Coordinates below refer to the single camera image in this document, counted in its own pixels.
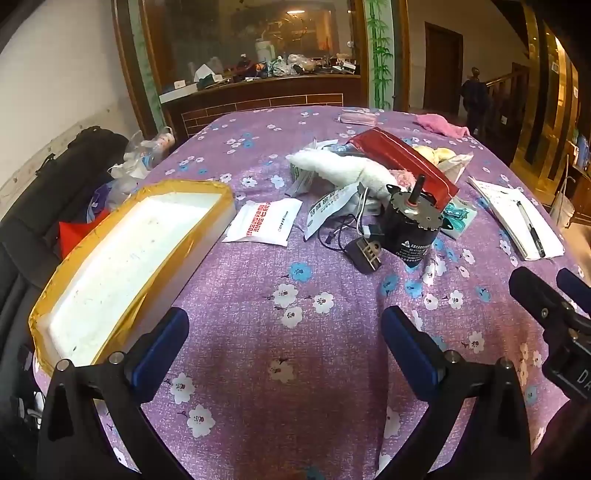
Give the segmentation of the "red zip pouch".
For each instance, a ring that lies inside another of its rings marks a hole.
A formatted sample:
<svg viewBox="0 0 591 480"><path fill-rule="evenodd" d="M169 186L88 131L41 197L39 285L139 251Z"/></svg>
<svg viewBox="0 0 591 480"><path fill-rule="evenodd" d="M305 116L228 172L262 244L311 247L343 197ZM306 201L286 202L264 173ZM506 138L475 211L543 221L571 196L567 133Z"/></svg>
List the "red zip pouch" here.
<svg viewBox="0 0 591 480"><path fill-rule="evenodd" d="M424 174L424 190L435 199L435 207L440 211L459 192L459 188L437 166L401 138L381 128L375 127L356 134L349 139L348 144L389 169L405 169L415 178Z"/></svg>

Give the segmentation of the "white packet red text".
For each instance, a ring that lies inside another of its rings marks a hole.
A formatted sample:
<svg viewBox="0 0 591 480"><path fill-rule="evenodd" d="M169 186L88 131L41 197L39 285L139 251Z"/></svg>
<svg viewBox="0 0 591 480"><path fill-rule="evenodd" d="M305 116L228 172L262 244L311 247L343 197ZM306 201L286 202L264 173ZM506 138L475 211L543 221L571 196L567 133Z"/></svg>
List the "white packet red text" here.
<svg viewBox="0 0 591 480"><path fill-rule="evenodd" d="M222 242L255 242L287 247L302 204L301 200L294 198L247 203L230 222Z"/></svg>

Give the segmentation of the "black pen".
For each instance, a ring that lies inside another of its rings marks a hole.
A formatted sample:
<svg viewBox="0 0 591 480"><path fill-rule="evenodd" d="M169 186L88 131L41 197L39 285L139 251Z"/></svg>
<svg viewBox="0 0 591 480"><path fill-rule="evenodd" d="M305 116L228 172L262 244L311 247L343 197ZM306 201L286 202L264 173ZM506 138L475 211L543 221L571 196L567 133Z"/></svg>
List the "black pen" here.
<svg viewBox="0 0 591 480"><path fill-rule="evenodd" d="M539 237L539 235L538 235L538 233L537 233L537 231L536 231L533 223L531 222L531 219L530 219L530 217L529 217L529 215L528 215L525 207L523 206L523 204L522 204L521 201L517 201L517 206L518 206L518 208L520 210L520 213L522 214L522 216L524 218L524 221L525 221L525 223L527 225L527 228L528 228L529 233L530 233L530 235L532 237L532 240L534 242L534 245L536 246L536 249L538 251L539 256L541 258L545 258L546 257L546 253L545 253L543 244L541 242L541 239L540 239L540 237Z"/></svg>

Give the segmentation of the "white bucket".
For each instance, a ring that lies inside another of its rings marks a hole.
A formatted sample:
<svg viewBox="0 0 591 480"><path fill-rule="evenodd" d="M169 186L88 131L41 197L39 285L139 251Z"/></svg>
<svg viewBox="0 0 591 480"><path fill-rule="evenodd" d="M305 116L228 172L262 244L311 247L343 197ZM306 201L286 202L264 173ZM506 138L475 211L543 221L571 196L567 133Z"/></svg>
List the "white bucket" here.
<svg viewBox="0 0 591 480"><path fill-rule="evenodd" d="M566 189L569 180L570 160L571 157L569 154L567 154L562 182L550 209L550 216L556 226L560 229L566 229L572 216L574 215L574 207L572 202L566 196Z"/></svg>

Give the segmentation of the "white notepad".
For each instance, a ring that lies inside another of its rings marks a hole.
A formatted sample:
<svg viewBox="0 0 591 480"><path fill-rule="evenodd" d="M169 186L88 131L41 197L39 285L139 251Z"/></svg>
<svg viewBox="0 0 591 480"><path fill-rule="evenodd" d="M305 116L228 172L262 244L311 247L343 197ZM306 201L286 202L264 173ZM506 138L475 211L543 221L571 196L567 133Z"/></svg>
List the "white notepad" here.
<svg viewBox="0 0 591 480"><path fill-rule="evenodd" d="M525 261L537 261L563 256L565 248L555 230L542 213L518 189L468 177L468 183L488 202L497 220L503 225ZM541 258L517 206L521 201L543 244L546 257Z"/></svg>

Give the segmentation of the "black electric motor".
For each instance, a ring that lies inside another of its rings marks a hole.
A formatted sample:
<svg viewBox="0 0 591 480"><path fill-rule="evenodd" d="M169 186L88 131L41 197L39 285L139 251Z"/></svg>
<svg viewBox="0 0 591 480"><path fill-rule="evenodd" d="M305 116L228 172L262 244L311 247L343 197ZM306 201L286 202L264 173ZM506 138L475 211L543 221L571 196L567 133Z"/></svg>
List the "black electric motor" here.
<svg viewBox="0 0 591 480"><path fill-rule="evenodd" d="M423 194L425 180L421 174L408 192L388 185L390 198L380 223L382 248L411 268L423 261L444 224L441 212Z"/></svg>

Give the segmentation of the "purple floral tablecloth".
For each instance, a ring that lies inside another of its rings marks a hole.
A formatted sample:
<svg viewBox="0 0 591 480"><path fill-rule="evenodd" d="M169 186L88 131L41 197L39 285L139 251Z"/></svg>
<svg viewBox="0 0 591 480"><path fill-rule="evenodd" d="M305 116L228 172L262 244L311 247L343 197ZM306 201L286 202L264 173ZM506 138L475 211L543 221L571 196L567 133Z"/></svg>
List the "purple floral tablecloth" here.
<svg viewBox="0 0 591 480"><path fill-rule="evenodd" d="M221 182L235 198L235 215L250 202L303 202L287 247L223 243L226 227L169 307L186 312L188 336L141 406L145 416L189 479L380 479L428 408L382 334L383 312L397 306L442 351L514 364L530 432L528 479L553 478L557 456L586 427L590 410L544 376L543 329L511 297L509 279L526 267L556 291L560 269L583 280L556 224L479 140L449 139L407 113L376 111L377 128L459 188L439 210L444 224L423 261L407 266L381 246L389 199L360 183L335 187L287 161L303 149L368 158L348 141L371 128L342 125L339 113L226 114L140 184ZM469 176L520 190L565 254L525 261Z"/></svg>

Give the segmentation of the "white foam box yellow tape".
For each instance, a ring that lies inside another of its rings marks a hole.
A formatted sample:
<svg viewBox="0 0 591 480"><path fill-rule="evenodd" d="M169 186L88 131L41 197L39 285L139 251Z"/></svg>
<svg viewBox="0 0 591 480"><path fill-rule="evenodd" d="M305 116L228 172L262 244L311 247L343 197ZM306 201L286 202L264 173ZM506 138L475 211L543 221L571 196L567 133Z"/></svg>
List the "white foam box yellow tape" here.
<svg viewBox="0 0 591 480"><path fill-rule="evenodd" d="M174 303L235 217L230 187L165 180L140 188L57 267L29 316L35 357L89 366L126 352Z"/></svg>

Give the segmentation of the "black leather sofa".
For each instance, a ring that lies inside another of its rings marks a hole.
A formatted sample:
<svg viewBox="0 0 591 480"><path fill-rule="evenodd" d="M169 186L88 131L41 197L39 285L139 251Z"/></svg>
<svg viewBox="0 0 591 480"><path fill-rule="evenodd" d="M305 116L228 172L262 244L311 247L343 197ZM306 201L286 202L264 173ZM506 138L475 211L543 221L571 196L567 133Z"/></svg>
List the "black leather sofa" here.
<svg viewBox="0 0 591 480"><path fill-rule="evenodd" d="M27 321L60 263L59 224L82 221L94 191L121 160L127 138L89 127L60 155L48 155L1 220L1 418L33 402L26 369L34 350Z"/></svg>

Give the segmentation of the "pink towel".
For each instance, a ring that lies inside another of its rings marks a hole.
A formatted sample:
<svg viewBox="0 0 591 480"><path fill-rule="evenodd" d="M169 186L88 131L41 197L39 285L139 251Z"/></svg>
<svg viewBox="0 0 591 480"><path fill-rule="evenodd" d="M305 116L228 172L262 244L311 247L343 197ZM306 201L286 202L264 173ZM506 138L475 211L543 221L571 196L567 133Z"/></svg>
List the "pink towel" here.
<svg viewBox="0 0 591 480"><path fill-rule="evenodd" d="M463 139L470 136L470 131L466 126L452 124L439 114L420 114L416 116L415 122L432 133L448 138Z"/></svg>

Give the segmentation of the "person in dark clothes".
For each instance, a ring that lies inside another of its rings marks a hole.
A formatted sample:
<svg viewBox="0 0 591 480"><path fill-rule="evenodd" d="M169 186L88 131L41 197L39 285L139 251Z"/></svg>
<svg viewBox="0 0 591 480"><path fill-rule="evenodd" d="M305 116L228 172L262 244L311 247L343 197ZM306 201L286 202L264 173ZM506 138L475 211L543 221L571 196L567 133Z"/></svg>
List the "person in dark clothes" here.
<svg viewBox="0 0 591 480"><path fill-rule="evenodd" d="M463 83L461 96L467 112L467 128L472 136L477 136L483 129L490 105L488 89L480 80L480 70L477 67L471 69L471 76Z"/></svg>

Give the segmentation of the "red gift bag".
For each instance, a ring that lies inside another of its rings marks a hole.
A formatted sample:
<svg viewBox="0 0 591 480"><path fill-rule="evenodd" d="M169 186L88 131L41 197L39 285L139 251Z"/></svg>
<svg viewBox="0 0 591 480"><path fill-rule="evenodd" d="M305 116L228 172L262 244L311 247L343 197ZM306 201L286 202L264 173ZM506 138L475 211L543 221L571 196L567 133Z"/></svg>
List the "red gift bag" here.
<svg viewBox="0 0 591 480"><path fill-rule="evenodd" d="M90 223L67 223L59 222L59 245L61 259L64 260L68 254L85 238L96 226L98 226L110 212L104 209Z"/></svg>

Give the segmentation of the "white fluffy cloth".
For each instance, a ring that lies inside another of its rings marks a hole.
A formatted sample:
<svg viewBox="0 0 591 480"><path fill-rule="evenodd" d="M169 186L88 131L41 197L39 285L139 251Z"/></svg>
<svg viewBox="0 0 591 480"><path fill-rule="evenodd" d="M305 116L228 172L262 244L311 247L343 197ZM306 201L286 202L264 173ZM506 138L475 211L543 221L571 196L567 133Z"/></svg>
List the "white fluffy cloth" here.
<svg viewBox="0 0 591 480"><path fill-rule="evenodd" d="M340 156L329 150L303 149L287 155L287 161L291 166L318 174L335 187L360 183L369 190L370 196L384 202L390 198L389 185L399 187L401 191L409 190L389 169L361 156Z"/></svg>

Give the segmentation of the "pink packet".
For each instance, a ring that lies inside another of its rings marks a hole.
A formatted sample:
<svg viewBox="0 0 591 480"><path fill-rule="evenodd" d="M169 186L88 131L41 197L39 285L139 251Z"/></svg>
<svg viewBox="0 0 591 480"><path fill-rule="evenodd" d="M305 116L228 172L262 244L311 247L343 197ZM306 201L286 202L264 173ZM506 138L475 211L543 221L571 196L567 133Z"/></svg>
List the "pink packet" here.
<svg viewBox="0 0 591 480"><path fill-rule="evenodd" d="M339 113L339 123L346 125L366 126L374 128L378 125L378 116L365 110L344 109Z"/></svg>

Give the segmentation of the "wooden brick counter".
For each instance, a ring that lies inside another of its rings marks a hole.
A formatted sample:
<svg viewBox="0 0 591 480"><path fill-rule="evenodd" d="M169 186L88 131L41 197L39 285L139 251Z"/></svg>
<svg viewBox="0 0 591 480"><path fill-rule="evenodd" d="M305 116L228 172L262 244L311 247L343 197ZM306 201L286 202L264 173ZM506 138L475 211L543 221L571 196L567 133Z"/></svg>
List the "wooden brick counter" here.
<svg viewBox="0 0 591 480"><path fill-rule="evenodd" d="M369 105L366 77L322 74L277 77L212 87L161 105L164 119L183 143L226 114L278 107Z"/></svg>

